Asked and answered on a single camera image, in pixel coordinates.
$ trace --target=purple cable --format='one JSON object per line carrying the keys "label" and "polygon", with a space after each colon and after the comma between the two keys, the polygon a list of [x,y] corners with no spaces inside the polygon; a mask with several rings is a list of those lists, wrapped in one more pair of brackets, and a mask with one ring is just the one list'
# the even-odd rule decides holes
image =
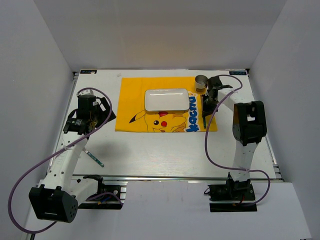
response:
{"label": "purple cable", "polygon": [[105,125],[105,124],[108,122],[108,120],[109,120],[109,118],[110,118],[110,116],[111,116],[111,113],[112,113],[112,103],[111,103],[110,98],[109,98],[104,92],[102,92],[101,90],[96,89],[96,88],[94,88],[94,87],[85,87],[85,88],[79,90],[79,91],[77,92],[77,94],[80,94],[80,93],[83,92],[84,90],[94,90],[94,91],[97,91],[98,93],[102,94],[102,95],[108,100],[108,102],[109,102],[109,104],[110,104],[110,112],[109,112],[108,116],[106,117],[106,119],[104,120],[104,122],[103,122],[98,128],[94,129],[92,132],[88,133],[87,135],[84,135],[83,137],[80,137],[79,139],[71,142],[71,143],[70,143],[69,145],[67,145],[65,148],[62,148],[62,149],[60,149],[59,151],[56,151],[56,152],[53,153],[52,155],[48,156],[47,158],[45,158],[45,159],[42,160],[41,162],[39,162],[39,163],[37,163],[36,165],[34,165],[33,167],[31,167],[31,168],[30,168],[28,171],[26,171],[26,172],[16,181],[16,183],[13,185],[12,190],[11,190],[10,195],[9,195],[9,199],[8,199],[8,213],[9,213],[9,217],[10,217],[12,223],[13,223],[18,229],[20,229],[21,231],[23,231],[23,232],[25,232],[25,233],[27,233],[27,234],[39,234],[39,233],[42,233],[42,232],[48,230],[49,228],[51,228],[51,227],[52,227],[54,224],[56,224],[57,222],[54,221],[54,222],[51,223],[49,226],[47,226],[47,227],[45,227],[45,228],[43,228],[43,229],[41,229],[41,230],[37,230],[37,231],[28,230],[28,229],[25,229],[24,227],[22,227],[21,225],[19,225],[19,223],[16,221],[16,219],[15,219],[13,213],[12,213],[12,198],[13,198],[13,195],[14,195],[14,193],[15,193],[15,190],[16,190],[17,186],[20,184],[20,182],[21,182],[30,172],[32,172],[33,170],[35,170],[37,167],[39,167],[40,165],[42,165],[42,164],[44,164],[45,162],[49,161],[50,159],[56,157],[57,155],[65,152],[65,151],[67,150],[67,148],[72,147],[73,145],[79,143],[79,142],[82,141],[83,139],[88,138],[89,136],[91,136],[92,134],[94,134],[96,131],[98,131],[99,129],[101,129],[102,126]]}
{"label": "purple cable", "polygon": [[206,155],[206,157],[208,158],[208,160],[210,161],[210,163],[212,163],[213,165],[215,165],[215,166],[218,167],[218,168],[227,169],[227,170],[245,171],[245,172],[248,171],[248,172],[250,172],[250,173],[260,172],[260,173],[263,173],[263,174],[266,176],[266,178],[268,179],[268,186],[267,186],[267,188],[266,188],[266,191],[265,191],[264,195],[263,195],[259,200],[255,201],[255,202],[252,202],[252,203],[245,204],[245,206],[251,206],[251,205],[254,205],[254,204],[259,203],[260,201],[262,201],[262,199],[264,199],[264,198],[267,196],[267,194],[268,194],[268,192],[269,192],[269,189],[270,189],[270,185],[271,185],[271,180],[270,180],[269,175],[268,175],[265,171],[259,170],[259,169],[250,170],[250,169],[245,169],[245,168],[222,166],[222,165],[220,165],[220,164],[215,163],[215,162],[210,158],[209,153],[208,153],[208,134],[209,134],[209,129],[210,129],[211,122],[212,122],[212,120],[214,119],[214,116],[215,116],[216,112],[218,111],[218,108],[219,108],[220,105],[221,105],[227,98],[229,98],[234,92],[242,89],[242,87],[243,87],[243,84],[242,84],[242,82],[240,81],[240,79],[237,78],[237,77],[235,77],[235,76],[227,75],[227,74],[221,74],[221,75],[217,75],[216,77],[231,77],[231,78],[234,78],[234,79],[236,79],[236,80],[240,83],[240,87],[236,88],[234,91],[229,92],[229,93],[216,105],[216,107],[215,107],[215,109],[214,109],[214,111],[213,111],[213,113],[212,113],[212,115],[211,115],[211,118],[210,118],[210,120],[209,120],[209,122],[208,122],[208,125],[206,126],[205,137],[204,137],[204,151],[205,151],[205,155]]}
{"label": "purple cable", "polygon": [[98,195],[96,195],[96,196],[93,196],[93,197],[89,197],[89,198],[86,199],[86,201],[95,200],[96,198],[101,197],[101,196],[104,196],[104,195],[112,195],[112,196],[114,196],[115,199],[121,204],[121,206],[124,205],[124,204],[121,202],[120,198],[117,197],[117,195],[115,195],[115,194],[112,193],[112,192],[108,192],[108,191],[107,191],[107,192],[100,193],[100,194],[98,194]]}

